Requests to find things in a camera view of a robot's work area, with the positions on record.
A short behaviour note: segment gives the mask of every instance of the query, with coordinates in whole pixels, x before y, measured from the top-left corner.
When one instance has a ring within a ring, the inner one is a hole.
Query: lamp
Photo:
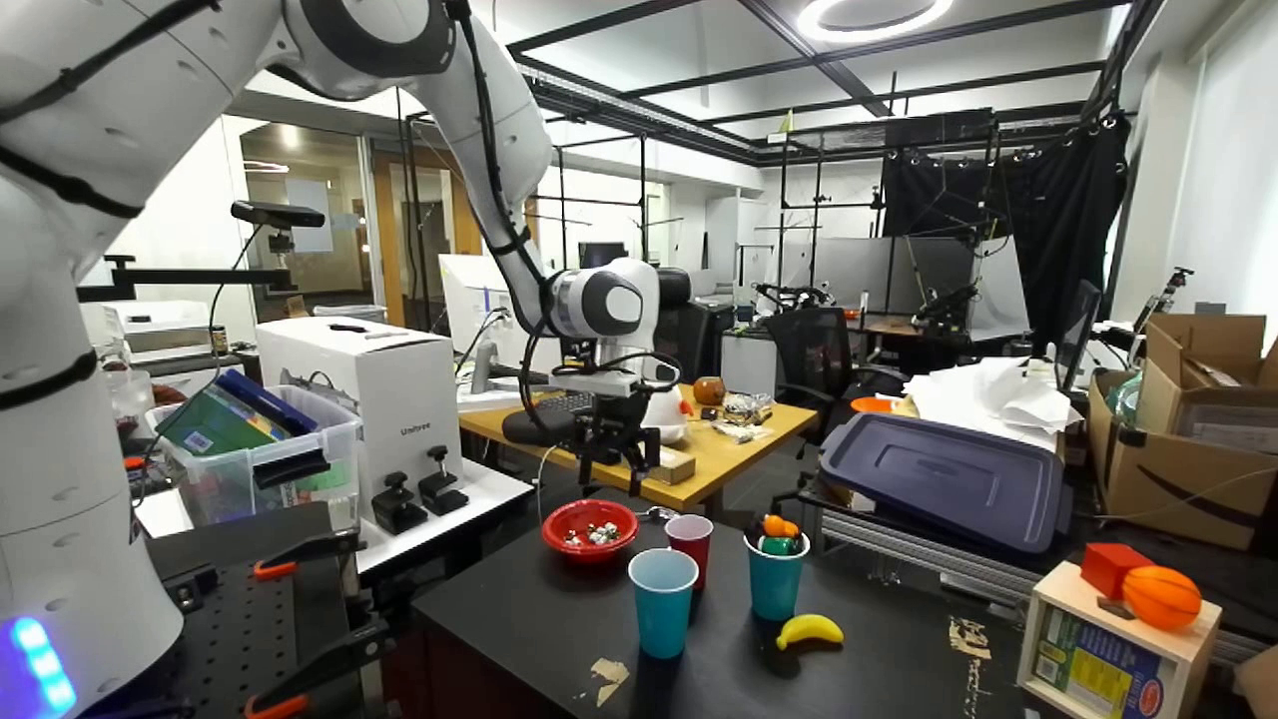
[[[936,23],[939,14],[948,14],[956,9],[956,0],[931,0],[924,11],[890,21],[890,23],[875,23],[875,29],[826,29],[826,14],[839,9],[842,0],[811,0],[798,14],[794,29],[811,41],[826,41],[826,42],[878,42],[890,37],[907,37],[915,29]]]

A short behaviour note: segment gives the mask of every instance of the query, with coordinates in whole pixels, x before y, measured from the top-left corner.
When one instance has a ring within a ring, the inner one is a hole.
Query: red cup
[[[717,536],[717,521],[703,520],[703,516],[677,516],[666,520],[666,544],[685,556],[697,559],[698,568],[698,577],[697,577],[697,591],[706,588],[706,575],[710,575],[710,536]]]

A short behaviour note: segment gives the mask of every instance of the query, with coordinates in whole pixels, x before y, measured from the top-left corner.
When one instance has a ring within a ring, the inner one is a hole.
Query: white box
[[[358,511],[393,469],[417,479],[458,469],[458,420],[448,334],[369,319],[281,319],[255,326],[265,384],[304,384],[353,404],[365,420]]]
[[[1077,716],[1196,716],[1224,607],[1186,631],[1160,631],[1104,607],[1077,561],[1060,561],[1031,597],[1020,687]]]

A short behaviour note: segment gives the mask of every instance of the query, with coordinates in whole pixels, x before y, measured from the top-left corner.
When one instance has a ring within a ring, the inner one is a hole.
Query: black curtain
[[[1108,231],[1128,190],[1128,125],[1077,127],[1060,142],[936,159],[890,149],[886,234],[1013,234],[1033,338],[1060,338],[1077,279],[1104,286]]]

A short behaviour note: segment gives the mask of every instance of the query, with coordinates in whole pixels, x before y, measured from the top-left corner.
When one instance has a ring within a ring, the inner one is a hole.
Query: ceiling
[[[842,0],[826,29],[875,29],[931,0]],[[1160,0],[956,0],[907,37],[826,42],[808,0],[476,0],[532,74],[558,142],[615,127],[743,163],[882,150],[907,114],[995,111],[1048,141],[1104,109]]]

